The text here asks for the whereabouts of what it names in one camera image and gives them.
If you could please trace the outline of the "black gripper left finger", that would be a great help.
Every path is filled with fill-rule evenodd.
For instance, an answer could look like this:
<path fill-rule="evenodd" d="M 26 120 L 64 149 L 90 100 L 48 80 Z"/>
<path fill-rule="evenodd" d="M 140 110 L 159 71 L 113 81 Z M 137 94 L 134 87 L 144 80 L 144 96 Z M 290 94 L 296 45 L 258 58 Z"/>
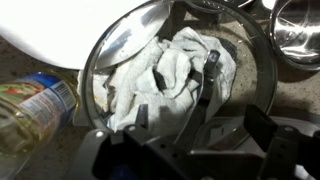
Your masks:
<path fill-rule="evenodd" d="M 135 124 L 145 129 L 148 128 L 148 105 L 141 104 L 138 107 Z"/>

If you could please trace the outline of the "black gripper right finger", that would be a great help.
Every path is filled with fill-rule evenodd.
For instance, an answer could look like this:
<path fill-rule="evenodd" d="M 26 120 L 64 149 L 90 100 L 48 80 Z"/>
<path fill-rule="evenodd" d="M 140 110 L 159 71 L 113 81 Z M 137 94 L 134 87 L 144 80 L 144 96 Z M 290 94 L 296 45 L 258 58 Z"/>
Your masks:
<path fill-rule="evenodd" d="M 266 152 L 278 125 L 256 105 L 248 105 L 243 126 L 258 146 Z"/>

